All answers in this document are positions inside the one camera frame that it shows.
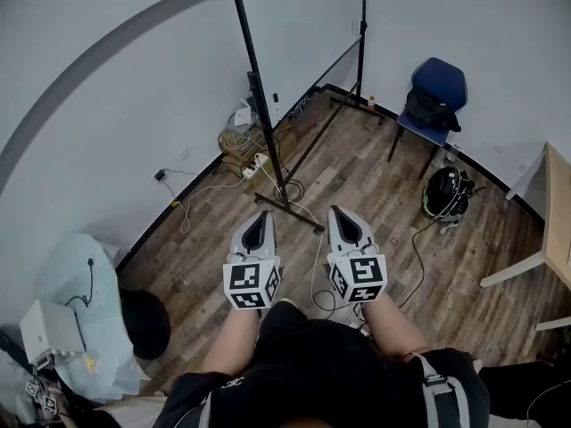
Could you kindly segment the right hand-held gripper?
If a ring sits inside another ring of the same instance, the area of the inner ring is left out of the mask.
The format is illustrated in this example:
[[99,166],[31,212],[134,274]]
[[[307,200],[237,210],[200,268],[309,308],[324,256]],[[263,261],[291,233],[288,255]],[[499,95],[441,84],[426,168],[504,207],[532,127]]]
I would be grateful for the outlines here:
[[370,225],[356,213],[333,205],[327,213],[331,251],[328,278],[345,304],[367,303],[387,286],[385,256],[374,242]]

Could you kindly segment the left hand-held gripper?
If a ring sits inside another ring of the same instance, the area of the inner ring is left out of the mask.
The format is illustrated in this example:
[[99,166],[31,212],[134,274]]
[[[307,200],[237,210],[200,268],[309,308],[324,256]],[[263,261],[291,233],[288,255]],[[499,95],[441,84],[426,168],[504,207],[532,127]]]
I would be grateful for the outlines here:
[[233,234],[223,265],[224,293],[238,310],[269,309],[283,277],[272,214],[263,210]]

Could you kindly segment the black metal stand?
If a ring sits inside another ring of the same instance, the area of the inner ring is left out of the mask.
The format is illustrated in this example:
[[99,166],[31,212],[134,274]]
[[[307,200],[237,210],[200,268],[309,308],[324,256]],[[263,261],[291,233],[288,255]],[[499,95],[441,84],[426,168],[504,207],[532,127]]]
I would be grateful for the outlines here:
[[361,99],[363,68],[343,98],[334,101],[335,108],[304,152],[283,175],[274,133],[276,118],[273,94],[279,104],[295,109],[301,99],[353,49],[359,50],[358,62],[364,62],[367,24],[367,0],[234,0],[246,52],[250,62],[247,73],[250,90],[275,174],[279,201],[256,193],[255,203],[265,202],[312,227],[322,235],[325,227],[316,219],[292,209],[287,194],[292,176],[305,162],[319,139],[343,108],[365,111]]

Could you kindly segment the person's right forearm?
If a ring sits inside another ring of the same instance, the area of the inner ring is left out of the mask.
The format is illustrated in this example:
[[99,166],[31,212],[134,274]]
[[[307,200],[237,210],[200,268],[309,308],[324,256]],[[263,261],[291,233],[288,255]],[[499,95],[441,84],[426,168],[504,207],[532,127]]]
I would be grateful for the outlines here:
[[362,315],[374,343],[386,356],[408,361],[415,354],[432,349],[423,334],[385,292],[376,300],[365,303]]

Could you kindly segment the person's left forearm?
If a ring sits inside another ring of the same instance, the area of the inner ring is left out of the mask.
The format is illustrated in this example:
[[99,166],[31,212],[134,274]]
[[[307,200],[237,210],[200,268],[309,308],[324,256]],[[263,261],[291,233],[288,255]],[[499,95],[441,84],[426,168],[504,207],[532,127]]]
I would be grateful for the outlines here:
[[254,355],[259,323],[256,310],[232,309],[204,358],[203,372],[225,375],[225,383],[243,381]]

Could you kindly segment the white power strip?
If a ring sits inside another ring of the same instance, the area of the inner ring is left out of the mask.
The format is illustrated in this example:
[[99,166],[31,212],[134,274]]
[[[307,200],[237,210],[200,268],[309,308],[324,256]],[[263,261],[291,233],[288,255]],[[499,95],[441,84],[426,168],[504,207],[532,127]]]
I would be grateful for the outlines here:
[[268,160],[269,157],[266,154],[261,152],[255,153],[250,164],[242,169],[242,176],[248,179],[253,178],[258,172],[262,172]]

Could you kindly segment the black helmet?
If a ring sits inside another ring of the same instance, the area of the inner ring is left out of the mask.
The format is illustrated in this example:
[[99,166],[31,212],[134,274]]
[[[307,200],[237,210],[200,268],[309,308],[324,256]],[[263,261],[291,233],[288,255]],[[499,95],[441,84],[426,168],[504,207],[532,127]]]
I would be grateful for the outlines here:
[[458,222],[468,209],[473,187],[466,171],[445,166],[428,180],[422,194],[421,210],[428,218],[442,223]]

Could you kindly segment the white router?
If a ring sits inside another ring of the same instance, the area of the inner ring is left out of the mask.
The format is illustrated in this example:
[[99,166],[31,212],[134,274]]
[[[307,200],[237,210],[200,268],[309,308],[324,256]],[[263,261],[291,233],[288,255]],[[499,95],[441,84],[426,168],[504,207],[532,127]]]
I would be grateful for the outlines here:
[[241,99],[242,107],[237,109],[233,116],[233,126],[240,128],[243,126],[250,127],[252,124],[252,107],[245,100]]

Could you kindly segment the black round stool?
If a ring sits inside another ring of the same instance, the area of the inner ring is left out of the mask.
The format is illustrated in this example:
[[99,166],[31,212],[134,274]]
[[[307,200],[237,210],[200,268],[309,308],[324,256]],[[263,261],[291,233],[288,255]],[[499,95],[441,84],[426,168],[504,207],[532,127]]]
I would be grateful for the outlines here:
[[124,289],[120,289],[120,302],[134,355],[142,360],[160,357],[169,346],[171,334],[164,304],[150,292]]

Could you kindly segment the person's black shirt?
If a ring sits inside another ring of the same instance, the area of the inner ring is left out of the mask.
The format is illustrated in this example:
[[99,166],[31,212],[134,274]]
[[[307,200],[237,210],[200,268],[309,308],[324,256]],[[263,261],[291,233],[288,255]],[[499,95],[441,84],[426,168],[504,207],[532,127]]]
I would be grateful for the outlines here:
[[370,333],[310,319],[286,302],[260,316],[243,377],[181,375],[153,428],[489,426],[489,392],[466,352],[392,358]]

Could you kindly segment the black bag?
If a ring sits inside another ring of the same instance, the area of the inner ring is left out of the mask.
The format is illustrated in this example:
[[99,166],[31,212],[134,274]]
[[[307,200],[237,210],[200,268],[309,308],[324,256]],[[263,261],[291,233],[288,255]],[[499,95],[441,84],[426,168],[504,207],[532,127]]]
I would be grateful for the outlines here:
[[413,87],[407,94],[404,113],[419,128],[459,133],[461,126],[454,111],[422,88]]

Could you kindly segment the blue chair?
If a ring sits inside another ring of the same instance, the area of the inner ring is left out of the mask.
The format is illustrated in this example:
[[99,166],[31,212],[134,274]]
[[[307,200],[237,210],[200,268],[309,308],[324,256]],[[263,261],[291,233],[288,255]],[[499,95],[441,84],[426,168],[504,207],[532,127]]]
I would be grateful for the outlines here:
[[[411,88],[422,88],[429,94],[434,95],[441,102],[445,103],[449,109],[455,112],[461,110],[468,102],[468,86],[465,74],[459,68],[441,59],[431,57],[419,65],[411,75]],[[397,143],[405,132],[410,132],[420,136],[430,142],[433,147],[428,159],[420,171],[420,176],[424,176],[433,161],[438,150],[446,145],[448,134],[451,131],[439,132],[430,128],[419,128],[412,123],[403,111],[396,120],[398,130],[393,140],[388,160],[393,158]]]

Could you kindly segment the light teal cloth-covered table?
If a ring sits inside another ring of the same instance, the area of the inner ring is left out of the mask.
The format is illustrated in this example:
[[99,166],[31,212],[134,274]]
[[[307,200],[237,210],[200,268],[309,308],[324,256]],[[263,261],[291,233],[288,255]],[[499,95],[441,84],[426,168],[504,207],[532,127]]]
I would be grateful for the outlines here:
[[[60,243],[37,274],[37,296],[75,312],[85,352],[54,368],[72,391],[97,402],[139,394],[149,377],[123,321],[115,266],[96,239],[77,234]],[[94,374],[85,354],[98,362]]]

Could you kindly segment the wooden desk with white legs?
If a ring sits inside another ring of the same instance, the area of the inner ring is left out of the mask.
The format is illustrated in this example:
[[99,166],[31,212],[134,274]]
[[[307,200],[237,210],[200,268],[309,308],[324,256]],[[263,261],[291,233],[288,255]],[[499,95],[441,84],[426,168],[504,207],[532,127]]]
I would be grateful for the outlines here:
[[505,200],[523,195],[540,168],[545,168],[545,226],[542,248],[531,256],[479,282],[483,288],[502,283],[541,265],[571,291],[571,163],[550,143],[505,195]]

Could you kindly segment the white flat box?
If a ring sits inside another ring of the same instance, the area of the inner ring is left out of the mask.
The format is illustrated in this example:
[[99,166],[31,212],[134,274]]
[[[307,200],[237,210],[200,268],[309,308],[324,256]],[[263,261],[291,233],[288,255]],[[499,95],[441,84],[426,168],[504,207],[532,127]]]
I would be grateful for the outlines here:
[[20,329],[27,359],[37,370],[63,365],[85,352],[72,308],[36,300]]

